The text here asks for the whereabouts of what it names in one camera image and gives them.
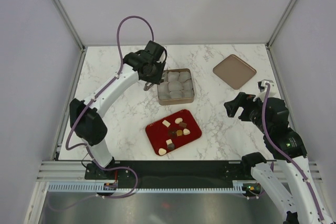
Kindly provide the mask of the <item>white heart chocolate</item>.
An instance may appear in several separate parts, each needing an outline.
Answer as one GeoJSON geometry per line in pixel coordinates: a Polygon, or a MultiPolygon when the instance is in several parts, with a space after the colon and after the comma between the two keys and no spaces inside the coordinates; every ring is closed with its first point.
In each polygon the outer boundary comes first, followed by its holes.
{"type": "Polygon", "coordinates": [[[188,130],[188,129],[184,129],[184,130],[183,130],[183,134],[184,134],[184,135],[189,135],[189,134],[190,134],[190,130],[188,130]]]}

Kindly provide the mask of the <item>white rectangular chocolate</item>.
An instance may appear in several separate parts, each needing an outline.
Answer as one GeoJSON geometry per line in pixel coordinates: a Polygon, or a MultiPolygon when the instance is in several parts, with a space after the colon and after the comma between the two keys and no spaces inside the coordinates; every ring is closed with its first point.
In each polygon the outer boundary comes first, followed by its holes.
{"type": "Polygon", "coordinates": [[[166,127],[169,127],[169,126],[170,126],[170,123],[169,123],[168,121],[166,121],[166,120],[164,120],[164,121],[162,122],[162,124],[165,125],[166,127]]]}

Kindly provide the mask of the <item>gold chocolate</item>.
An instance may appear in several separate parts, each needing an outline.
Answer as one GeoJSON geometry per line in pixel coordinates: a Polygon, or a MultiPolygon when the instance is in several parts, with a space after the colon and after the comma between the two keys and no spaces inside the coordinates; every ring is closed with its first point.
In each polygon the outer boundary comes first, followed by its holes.
{"type": "Polygon", "coordinates": [[[177,134],[177,136],[181,136],[181,135],[183,135],[183,131],[182,130],[177,130],[176,134],[177,134]]]}

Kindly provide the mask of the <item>metal tongs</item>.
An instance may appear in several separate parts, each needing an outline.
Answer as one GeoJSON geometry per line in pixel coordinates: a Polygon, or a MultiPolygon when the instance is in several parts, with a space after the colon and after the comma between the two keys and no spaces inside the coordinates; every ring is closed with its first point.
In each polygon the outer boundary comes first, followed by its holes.
{"type": "Polygon", "coordinates": [[[146,82],[145,85],[144,85],[143,90],[144,91],[149,91],[154,85],[156,85],[156,83],[146,82]]]}

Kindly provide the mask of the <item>brown square chocolate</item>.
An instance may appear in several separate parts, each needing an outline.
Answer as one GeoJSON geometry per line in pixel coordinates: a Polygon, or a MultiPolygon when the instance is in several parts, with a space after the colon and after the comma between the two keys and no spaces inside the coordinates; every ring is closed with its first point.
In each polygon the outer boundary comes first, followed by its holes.
{"type": "Polygon", "coordinates": [[[179,125],[180,125],[181,127],[186,127],[186,126],[187,126],[187,124],[184,123],[184,122],[181,122],[179,125]]]}

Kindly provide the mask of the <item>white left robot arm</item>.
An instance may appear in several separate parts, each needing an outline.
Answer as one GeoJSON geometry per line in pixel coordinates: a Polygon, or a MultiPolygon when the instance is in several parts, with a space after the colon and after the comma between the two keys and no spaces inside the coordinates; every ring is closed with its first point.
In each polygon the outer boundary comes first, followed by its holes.
{"type": "Polygon", "coordinates": [[[166,49],[150,40],[144,49],[130,52],[121,58],[119,70],[92,95],[83,100],[74,98],[70,102],[70,133],[66,140],[66,150],[78,147],[78,144],[69,146],[72,135],[76,134],[97,164],[96,172],[103,179],[111,178],[115,172],[115,167],[111,164],[113,156],[105,141],[108,132],[103,121],[105,114],[139,80],[150,86],[160,84],[166,60],[166,49]]]}

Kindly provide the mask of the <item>round white chocolate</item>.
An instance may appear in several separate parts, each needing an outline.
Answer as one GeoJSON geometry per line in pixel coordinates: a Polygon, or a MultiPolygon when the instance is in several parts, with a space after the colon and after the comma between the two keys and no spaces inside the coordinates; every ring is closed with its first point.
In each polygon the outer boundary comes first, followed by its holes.
{"type": "Polygon", "coordinates": [[[175,119],[175,124],[179,124],[179,123],[181,123],[182,121],[183,121],[182,118],[176,118],[176,119],[175,119]]]}

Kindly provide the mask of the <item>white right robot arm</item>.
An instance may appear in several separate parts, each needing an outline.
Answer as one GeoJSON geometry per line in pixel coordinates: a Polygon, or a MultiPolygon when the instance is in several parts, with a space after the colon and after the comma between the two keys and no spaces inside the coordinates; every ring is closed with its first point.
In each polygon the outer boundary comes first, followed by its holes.
{"type": "Polygon", "coordinates": [[[255,95],[240,92],[225,102],[228,117],[252,122],[264,135],[266,148],[281,168],[287,186],[274,175],[270,165],[259,152],[242,157],[240,173],[246,179],[254,178],[270,197],[284,223],[334,223],[318,194],[300,135],[289,127],[289,111],[279,98],[261,100],[255,95]]]}

